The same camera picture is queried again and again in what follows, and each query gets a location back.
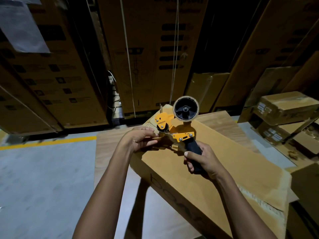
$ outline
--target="concrete floor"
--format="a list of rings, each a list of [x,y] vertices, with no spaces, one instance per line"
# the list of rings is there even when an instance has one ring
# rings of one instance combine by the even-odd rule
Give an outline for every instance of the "concrete floor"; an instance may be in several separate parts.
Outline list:
[[[295,166],[248,123],[239,126],[269,161]],[[0,238],[71,238],[93,192],[95,146],[91,140],[0,151]]]

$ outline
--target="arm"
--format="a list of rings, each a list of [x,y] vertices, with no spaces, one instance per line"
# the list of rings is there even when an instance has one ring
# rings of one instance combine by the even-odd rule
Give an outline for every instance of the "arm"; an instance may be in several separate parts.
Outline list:
[[[220,186],[232,224],[234,225],[234,238],[239,239],[276,239],[274,233],[254,211],[245,197],[238,189],[230,173],[217,159],[208,144],[196,141],[202,150],[202,155],[185,152],[190,171],[194,171],[189,159],[199,162],[211,179],[215,179]]]
[[[75,227],[73,238],[114,238],[124,184],[134,151],[157,143],[154,129],[137,127],[118,143],[110,163]]]

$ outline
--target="open cardboard box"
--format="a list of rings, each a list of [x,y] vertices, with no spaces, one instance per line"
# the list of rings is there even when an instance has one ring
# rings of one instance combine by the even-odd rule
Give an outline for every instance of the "open cardboard box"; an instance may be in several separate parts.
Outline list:
[[[164,106],[172,113],[172,107]],[[144,125],[154,126],[153,118]],[[173,125],[183,123],[172,120]],[[290,174],[264,156],[237,144],[194,120],[196,140],[209,144],[230,172],[250,205],[278,238],[285,237]],[[207,238],[232,237],[222,199],[210,181],[191,174],[183,164],[183,153],[170,148],[137,152],[131,168],[158,192],[178,213]]]

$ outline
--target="person's right hand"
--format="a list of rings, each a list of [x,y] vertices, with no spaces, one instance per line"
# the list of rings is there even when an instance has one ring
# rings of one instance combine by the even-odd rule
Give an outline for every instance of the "person's right hand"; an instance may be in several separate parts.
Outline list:
[[[216,179],[216,177],[221,176],[221,174],[225,172],[225,168],[216,157],[212,148],[203,142],[196,142],[202,151],[202,155],[198,155],[190,151],[186,151],[184,153],[184,160],[187,161],[190,171],[194,171],[193,164],[190,161],[190,159],[192,159],[201,164],[211,179]]]

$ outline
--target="yellow floor line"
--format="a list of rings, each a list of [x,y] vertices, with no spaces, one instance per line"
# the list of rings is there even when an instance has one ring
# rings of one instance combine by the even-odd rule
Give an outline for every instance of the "yellow floor line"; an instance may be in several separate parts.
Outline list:
[[[56,144],[64,144],[64,143],[71,143],[71,142],[83,142],[83,141],[91,141],[91,140],[96,140],[96,136],[82,137],[82,138],[69,138],[69,139],[46,141],[46,142],[34,142],[34,143],[18,144],[18,145],[11,145],[11,146],[2,146],[0,147],[0,151],[7,150],[7,149],[30,148],[30,147],[56,145]]]

